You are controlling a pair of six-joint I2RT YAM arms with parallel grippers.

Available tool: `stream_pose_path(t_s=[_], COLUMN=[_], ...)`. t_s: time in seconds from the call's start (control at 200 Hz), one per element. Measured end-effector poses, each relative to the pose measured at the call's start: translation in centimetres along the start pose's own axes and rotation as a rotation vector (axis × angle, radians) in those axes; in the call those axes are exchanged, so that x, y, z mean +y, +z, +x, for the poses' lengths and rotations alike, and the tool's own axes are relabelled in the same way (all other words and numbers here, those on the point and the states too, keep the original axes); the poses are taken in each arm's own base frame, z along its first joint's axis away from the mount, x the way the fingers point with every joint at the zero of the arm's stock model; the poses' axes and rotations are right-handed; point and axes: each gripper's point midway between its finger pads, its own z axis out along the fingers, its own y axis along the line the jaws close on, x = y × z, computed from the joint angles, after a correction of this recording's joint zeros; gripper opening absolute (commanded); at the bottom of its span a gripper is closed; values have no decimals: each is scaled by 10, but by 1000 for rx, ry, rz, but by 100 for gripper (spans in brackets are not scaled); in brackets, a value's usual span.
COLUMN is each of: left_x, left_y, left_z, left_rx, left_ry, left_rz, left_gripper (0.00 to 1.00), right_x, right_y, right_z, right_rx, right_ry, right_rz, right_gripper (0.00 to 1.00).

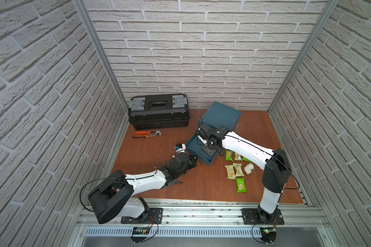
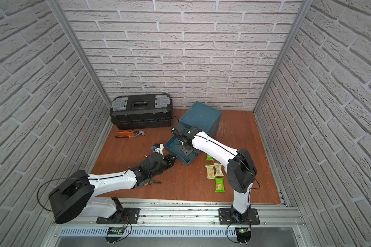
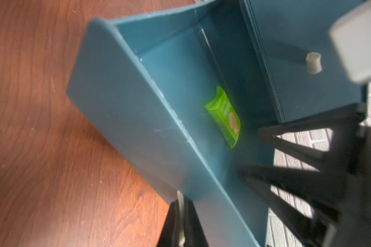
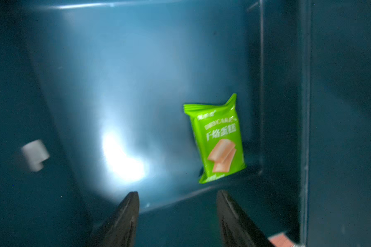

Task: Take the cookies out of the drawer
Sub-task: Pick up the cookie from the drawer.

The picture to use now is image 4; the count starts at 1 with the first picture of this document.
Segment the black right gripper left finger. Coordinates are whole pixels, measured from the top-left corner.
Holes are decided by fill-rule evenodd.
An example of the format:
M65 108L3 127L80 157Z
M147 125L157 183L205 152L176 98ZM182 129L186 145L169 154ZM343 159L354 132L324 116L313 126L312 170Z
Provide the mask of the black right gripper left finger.
M140 200L136 191L128 193L115 212L88 241L89 247L133 247Z

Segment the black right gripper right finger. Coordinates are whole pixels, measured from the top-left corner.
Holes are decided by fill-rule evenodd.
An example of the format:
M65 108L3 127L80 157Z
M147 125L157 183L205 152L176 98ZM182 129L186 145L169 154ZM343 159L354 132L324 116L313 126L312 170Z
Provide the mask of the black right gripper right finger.
M216 207L225 247L274 246L227 191L217 192Z

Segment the green cookie packet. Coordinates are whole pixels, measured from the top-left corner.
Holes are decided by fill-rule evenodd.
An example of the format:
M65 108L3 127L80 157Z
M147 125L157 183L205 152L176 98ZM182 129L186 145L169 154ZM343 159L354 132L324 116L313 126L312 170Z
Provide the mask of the green cookie packet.
M246 168L236 101L234 93L220 106L183 106L184 113L190 118L203 162L200 184L219 180Z

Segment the teal pulled-out drawer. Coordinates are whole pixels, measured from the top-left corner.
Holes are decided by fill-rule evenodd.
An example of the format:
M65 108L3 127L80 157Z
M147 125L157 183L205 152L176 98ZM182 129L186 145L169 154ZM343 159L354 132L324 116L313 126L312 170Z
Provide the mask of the teal pulled-out drawer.
M297 86L263 77L295 1L0 1L0 247L84 247L131 191L137 247L222 246L224 189L299 242ZM200 184L185 104L237 95L247 168Z

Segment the teal drawer cabinet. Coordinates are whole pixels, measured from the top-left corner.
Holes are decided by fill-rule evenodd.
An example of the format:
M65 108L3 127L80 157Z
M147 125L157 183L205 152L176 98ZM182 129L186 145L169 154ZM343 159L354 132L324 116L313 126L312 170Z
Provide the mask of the teal drawer cabinet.
M371 247L371 1L301 1L309 247Z

